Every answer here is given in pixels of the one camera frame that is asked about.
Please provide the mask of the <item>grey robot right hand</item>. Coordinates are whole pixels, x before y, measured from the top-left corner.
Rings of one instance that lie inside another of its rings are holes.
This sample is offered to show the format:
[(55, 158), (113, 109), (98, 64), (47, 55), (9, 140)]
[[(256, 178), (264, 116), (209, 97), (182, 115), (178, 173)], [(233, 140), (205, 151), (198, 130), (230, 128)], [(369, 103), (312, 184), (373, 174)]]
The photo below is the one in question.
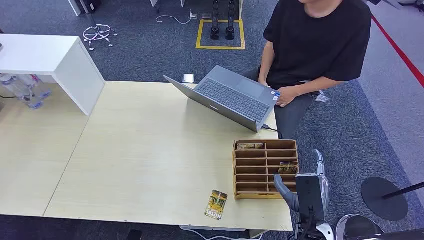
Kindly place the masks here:
[(298, 212), (302, 219), (312, 217), (313, 221), (323, 222), (327, 214), (330, 199), (330, 186), (325, 176), (322, 153), (315, 149), (317, 155), (316, 173), (298, 173), (295, 176), (296, 192), (284, 184), (279, 174), (274, 175), (274, 185), (289, 208)]

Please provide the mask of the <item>person's left hand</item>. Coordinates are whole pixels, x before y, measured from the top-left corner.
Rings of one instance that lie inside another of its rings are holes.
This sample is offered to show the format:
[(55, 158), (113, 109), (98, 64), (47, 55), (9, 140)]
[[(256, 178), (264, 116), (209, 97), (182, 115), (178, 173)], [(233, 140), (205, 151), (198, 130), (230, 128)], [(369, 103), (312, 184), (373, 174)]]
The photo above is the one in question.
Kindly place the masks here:
[(297, 86), (281, 87), (278, 91), (280, 92), (280, 96), (276, 100), (275, 105), (281, 108), (286, 107), (300, 95), (299, 88)]

